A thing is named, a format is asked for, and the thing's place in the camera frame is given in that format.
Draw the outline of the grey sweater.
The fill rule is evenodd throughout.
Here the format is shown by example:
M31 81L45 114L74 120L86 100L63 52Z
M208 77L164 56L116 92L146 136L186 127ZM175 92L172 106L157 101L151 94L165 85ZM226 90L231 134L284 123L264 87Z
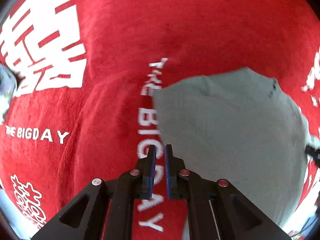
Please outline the grey sweater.
M300 200L309 123L276 79L249 68L196 76L153 95L165 144L208 180L229 180L277 225Z

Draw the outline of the red blanket with white print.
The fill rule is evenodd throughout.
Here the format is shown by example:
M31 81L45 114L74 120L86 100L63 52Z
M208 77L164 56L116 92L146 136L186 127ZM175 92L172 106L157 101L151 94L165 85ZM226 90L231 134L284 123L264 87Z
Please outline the red blanket with white print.
M23 239L150 145L155 189L135 202L132 237L186 239L187 208L165 190L153 101L182 80L249 68L278 81L310 139L319 130L319 19L306 0L18 0L1 27L1 63L21 79L1 126L1 187ZM318 178L307 157L303 214Z

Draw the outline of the patterned cloth at bed edge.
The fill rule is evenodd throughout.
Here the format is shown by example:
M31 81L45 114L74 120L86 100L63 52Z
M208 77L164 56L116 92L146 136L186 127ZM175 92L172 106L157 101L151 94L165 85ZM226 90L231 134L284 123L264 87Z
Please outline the patterned cloth at bed edge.
M17 91L17 79L9 68L1 64L0 68L0 107L1 107L1 124L4 123L10 104Z

